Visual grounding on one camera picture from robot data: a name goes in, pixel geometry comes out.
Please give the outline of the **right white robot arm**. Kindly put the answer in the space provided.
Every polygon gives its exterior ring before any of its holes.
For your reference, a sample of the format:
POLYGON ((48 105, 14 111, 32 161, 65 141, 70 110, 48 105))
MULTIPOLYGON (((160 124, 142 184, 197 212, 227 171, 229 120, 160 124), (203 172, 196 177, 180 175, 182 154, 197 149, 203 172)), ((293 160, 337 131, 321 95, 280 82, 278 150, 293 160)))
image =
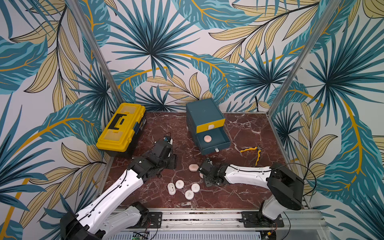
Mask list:
POLYGON ((275 163, 269 167, 251 168, 229 164, 214 166, 206 161, 198 171, 208 187, 245 184, 269 190, 272 195, 262 202, 257 216, 259 221, 274 221, 286 210, 302 209, 304 180, 286 165, 275 163))

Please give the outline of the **teal drawer cabinet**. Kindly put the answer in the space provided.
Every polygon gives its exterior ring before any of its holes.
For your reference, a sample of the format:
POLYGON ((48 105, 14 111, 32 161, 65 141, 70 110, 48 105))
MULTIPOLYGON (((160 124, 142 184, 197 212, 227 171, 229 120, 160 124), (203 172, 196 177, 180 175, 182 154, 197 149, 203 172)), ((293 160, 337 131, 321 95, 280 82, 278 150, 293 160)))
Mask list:
POLYGON ((196 145, 196 135, 198 134, 196 127, 198 125, 225 118, 212 98, 188 103, 186 110, 187 130, 191 133, 196 145))

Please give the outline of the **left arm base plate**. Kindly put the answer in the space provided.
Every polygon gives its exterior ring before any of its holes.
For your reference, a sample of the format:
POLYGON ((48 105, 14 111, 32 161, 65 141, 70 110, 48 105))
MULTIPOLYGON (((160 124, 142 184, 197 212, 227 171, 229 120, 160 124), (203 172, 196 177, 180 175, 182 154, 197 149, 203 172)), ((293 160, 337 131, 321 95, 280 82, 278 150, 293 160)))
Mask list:
POLYGON ((163 213, 162 212, 149 212, 146 216, 141 218, 139 222, 130 227, 130 229, 158 229, 162 226, 163 213))

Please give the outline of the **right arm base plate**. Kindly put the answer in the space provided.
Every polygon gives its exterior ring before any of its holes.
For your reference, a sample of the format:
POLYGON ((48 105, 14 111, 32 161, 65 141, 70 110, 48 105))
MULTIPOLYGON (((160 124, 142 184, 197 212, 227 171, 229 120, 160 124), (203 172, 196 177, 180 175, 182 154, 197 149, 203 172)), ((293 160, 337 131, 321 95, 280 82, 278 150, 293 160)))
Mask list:
POLYGON ((241 212, 241 218, 239 219, 239 222, 243 223, 245 228, 275 229, 285 226, 281 215, 279 215, 275 220, 270 220, 259 211, 241 212))

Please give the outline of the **teal drawer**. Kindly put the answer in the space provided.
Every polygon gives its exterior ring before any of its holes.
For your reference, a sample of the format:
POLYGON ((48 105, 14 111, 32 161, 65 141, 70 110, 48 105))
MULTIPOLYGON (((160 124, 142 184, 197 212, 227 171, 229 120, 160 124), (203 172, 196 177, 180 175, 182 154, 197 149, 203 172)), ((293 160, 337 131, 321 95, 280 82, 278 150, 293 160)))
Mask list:
POLYGON ((202 155, 217 153, 220 150, 227 149, 231 146, 231 141, 224 127, 198 133, 196 135, 196 140, 197 146, 199 147, 202 155), (210 143, 206 143, 204 141, 205 135, 210 135, 212 137, 212 141, 210 143))

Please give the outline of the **yellow top drawer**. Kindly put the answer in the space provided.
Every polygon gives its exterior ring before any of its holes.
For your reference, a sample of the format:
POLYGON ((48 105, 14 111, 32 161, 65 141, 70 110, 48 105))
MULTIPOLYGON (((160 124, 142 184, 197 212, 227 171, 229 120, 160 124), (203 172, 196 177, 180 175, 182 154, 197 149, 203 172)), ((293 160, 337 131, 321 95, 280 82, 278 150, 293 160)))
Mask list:
POLYGON ((198 125, 196 127, 196 132, 197 133, 202 133, 202 132, 206 132, 206 131, 209 131, 209 130, 221 128, 221 127, 224 126, 225 121, 226 121, 226 119, 224 118, 224 119, 219 119, 219 120, 216 120, 216 121, 213 121, 213 122, 203 123, 203 124, 198 125))

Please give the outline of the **pink round case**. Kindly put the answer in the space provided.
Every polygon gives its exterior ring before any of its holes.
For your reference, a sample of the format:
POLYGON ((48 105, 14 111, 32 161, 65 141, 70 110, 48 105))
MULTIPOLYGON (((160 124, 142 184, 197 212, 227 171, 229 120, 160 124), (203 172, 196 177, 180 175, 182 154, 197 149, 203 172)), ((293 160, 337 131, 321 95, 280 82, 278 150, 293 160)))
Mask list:
POLYGON ((212 137, 211 137, 210 135, 205 135, 205 136, 204 136, 204 141, 205 141, 206 143, 210 143, 210 142, 212 141, 212 137))

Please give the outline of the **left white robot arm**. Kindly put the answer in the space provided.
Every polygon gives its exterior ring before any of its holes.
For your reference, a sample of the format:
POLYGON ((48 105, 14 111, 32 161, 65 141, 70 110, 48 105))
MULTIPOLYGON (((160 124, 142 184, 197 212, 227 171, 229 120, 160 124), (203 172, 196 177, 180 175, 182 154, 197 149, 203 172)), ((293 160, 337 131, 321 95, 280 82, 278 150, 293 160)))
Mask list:
POLYGON ((69 212, 60 220, 62 240, 107 240, 130 227, 146 228, 149 210, 140 202, 114 215, 113 211, 149 179, 164 169, 174 170, 177 155, 173 139, 164 136, 155 145, 134 158, 122 175, 103 194, 77 213, 69 212))

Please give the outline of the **pink oval earphone case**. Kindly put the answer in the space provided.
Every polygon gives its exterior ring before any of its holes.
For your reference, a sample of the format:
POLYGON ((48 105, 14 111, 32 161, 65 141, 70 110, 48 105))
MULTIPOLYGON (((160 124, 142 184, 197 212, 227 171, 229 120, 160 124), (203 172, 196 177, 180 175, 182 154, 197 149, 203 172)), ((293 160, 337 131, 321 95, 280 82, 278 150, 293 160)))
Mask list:
POLYGON ((197 172, 197 171, 199 170, 199 165, 197 165, 197 164, 191 164, 191 165, 189 165, 189 170, 190 170, 191 172, 197 172))

